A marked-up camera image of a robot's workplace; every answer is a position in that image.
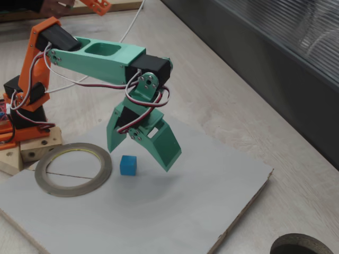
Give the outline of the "person's hand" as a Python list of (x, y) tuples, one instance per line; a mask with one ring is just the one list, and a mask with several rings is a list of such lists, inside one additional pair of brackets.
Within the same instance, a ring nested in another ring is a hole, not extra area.
[(39, 14), (45, 17), (55, 17), (58, 19), (68, 15), (74, 4), (74, 0), (44, 0)]

